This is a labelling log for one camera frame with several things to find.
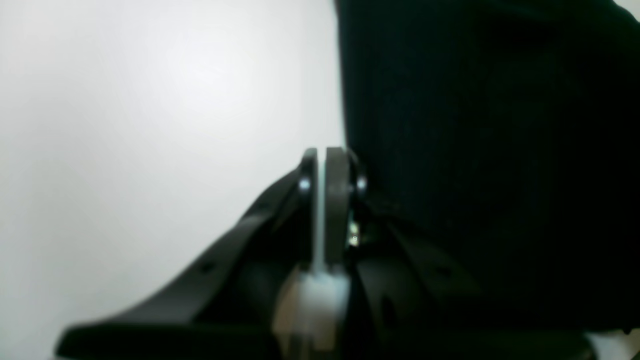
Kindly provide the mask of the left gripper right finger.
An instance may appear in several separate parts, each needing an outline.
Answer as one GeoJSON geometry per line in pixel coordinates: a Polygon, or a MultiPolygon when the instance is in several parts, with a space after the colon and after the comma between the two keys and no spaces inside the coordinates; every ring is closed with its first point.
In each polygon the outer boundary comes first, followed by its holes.
{"type": "Polygon", "coordinates": [[[327,148],[325,262],[345,271],[347,360],[594,360],[578,330],[492,303],[451,255],[366,197],[365,166],[327,148]]]}

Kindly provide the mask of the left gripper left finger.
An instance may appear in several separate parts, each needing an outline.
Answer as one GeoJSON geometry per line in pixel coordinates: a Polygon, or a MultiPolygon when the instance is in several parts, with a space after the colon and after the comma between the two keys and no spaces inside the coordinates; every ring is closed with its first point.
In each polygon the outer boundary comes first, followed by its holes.
{"type": "Polygon", "coordinates": [[[270,185],[192,264],[122,313],[71,326],[64,360],[281,360],[272,321],[281,289],[313,259],[318,155],[270,185]]]}

